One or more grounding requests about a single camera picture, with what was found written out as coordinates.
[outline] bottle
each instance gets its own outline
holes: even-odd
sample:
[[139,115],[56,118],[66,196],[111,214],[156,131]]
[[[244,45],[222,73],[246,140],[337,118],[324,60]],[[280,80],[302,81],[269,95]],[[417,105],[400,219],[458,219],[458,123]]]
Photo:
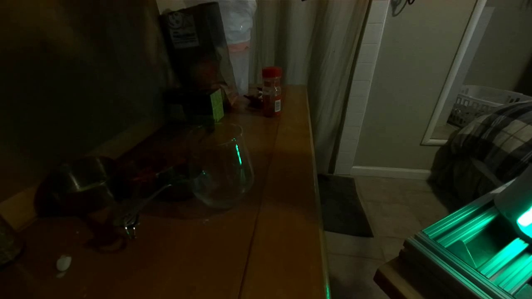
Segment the bottle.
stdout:
[[21,253],[23,243],[13,228],[0,216],[0,266]]
[[264,113],[267,116],[279,115],[282,108],[280,73],[279,66],[262,68]]

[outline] carpet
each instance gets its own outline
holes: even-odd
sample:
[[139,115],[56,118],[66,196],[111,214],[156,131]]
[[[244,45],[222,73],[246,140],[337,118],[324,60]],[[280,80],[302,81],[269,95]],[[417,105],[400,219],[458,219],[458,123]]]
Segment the carpet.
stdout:
[[370,238],[352,178],[317,176],[320,218],[325,231]]

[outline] plaid blanket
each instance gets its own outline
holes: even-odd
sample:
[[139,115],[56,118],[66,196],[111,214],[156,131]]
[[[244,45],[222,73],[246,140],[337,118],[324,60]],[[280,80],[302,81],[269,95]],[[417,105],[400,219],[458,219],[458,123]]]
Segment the plaid blanket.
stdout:
[[450,140],[450,155],[482,161],[500,181],[532,161],[532,103],[517,103],[472,120]]
[[432,181],[470,201],[513,179],[530,161],[532,103],[508,105],[455,131],[433,160]]

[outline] gray curtain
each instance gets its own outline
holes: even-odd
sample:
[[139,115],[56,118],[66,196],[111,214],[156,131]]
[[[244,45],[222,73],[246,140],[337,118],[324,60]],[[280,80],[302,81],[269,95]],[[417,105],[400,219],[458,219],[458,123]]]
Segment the gray curtain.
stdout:
[[329,173],[369,0],[257,0],[249,76],[284,68],[285,85],[307,85],[315,164]]

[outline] wooden tabletop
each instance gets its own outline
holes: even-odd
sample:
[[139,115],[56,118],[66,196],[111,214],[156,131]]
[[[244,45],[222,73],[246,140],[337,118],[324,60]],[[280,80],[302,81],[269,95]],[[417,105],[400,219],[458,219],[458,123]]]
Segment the wooden tabletop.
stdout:
[[[38,219],[21,233],[23,254],[0,269],[0,297],[325,297],[305,88],[285,88],[277,118],[242,111],[226,120],[242,125],[254,168],[242,203],[191,216],[181,201],[156,201],[141,214],[137,238],[121,248],[94,243],[96,221]],[[169,126],[134,151],[179,160],[176,131]],[[73,258],[64,276],[54,271],[61,254]]]

